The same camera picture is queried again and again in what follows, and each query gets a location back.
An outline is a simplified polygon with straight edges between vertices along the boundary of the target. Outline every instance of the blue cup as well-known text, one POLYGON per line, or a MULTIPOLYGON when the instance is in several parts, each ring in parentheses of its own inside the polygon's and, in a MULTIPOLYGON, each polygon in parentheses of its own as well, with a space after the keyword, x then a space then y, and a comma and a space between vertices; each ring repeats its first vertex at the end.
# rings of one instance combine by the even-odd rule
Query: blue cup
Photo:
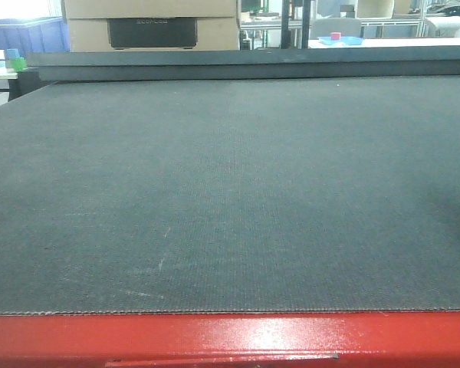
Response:
POLYGON ((8 48, 7 51, 5 52, 5 55, 7 59, 19 59, 21 55, 18 52, 17 48, 8 48))

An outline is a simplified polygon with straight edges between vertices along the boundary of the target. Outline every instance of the conveyor belt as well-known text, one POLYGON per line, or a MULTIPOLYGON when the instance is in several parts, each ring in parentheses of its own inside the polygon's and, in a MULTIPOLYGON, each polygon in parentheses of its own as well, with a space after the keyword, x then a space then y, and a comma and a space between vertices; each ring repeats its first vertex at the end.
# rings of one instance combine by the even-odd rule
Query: conveyor belt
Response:
POLYGON ((460 310, 460 77, 0 107, 0 314, 412 310, 460 310))

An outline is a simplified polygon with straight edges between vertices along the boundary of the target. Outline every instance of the cardboard box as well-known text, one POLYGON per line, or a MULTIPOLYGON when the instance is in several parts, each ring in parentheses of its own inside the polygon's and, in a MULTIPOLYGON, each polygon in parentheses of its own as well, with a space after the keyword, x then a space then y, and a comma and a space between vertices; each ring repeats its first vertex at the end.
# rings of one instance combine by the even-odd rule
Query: cardboard box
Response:
MULTIPOLYGON (((113 51, 109 19, 195 18, 191 50, 238 50, 240 0, 64 0, 72 51, 113 51)), ((182 48, 123 48, 128 51, 182 48)))
POLYGON ((409 14, 411 8, 411 0, 396 0, 395 13, 396 14, 409 14))
POLYGON ((390 19, 394 0, 356 0, 356 18, 390 19))
POLYGON ((237 0, 64 0, 69 19, 238 17, 237 0))
MULTIPOLYGON (((109 39, 107 19, 68 21, 72 51, 115 51, 109 39)), ((191 50, 238 50, 235 18, 199 18, 198 43, 191 50)), ((181 51, 181 48, 127 48, 125 51, 181 51)))

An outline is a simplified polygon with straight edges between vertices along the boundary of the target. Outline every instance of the black label on box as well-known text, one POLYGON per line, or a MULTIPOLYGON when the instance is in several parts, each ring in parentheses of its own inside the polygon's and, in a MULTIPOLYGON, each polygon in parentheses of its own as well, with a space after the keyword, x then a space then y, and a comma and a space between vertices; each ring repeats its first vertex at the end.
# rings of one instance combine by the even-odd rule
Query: black label on box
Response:
POLYGON ((194 48, 196 18, 108 19, 113 48, 194 48))

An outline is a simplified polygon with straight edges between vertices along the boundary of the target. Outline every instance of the scratch mark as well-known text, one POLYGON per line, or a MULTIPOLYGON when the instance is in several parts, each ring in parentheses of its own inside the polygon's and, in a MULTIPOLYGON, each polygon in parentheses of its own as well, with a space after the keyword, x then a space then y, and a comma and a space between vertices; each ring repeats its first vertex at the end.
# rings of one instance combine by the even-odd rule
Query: scratch mark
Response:
POLYGON ((159 263, 159 271, 162 270, 163 262, 164 262, 165 260, 166 260, 165 258, 162 258, 162 261, 160 261, 160 263, 159 263))
POLYGON ((67 281, 67 282, 72 282, 74 284, 79 284, 83 286, 89 286, 89 284, 85 281, 79 281, 79 280, 74 280, 72 278, 60 278, 61 281, 67 281))
POLYGON ((137 297, 156 297, 157 299, 165 299, 165 297, 162 295, 151 295, 147 293, 140 293, 139 291, 123 290, 123 289, 121 289, 121 291, 124 291, 128 295, 136 295, 137 297))
POLYGON ((87 213, 67 213, 65 217, 72 217, 72 216, 90 216, 96 215, 96 212, 87 212, 87 213))

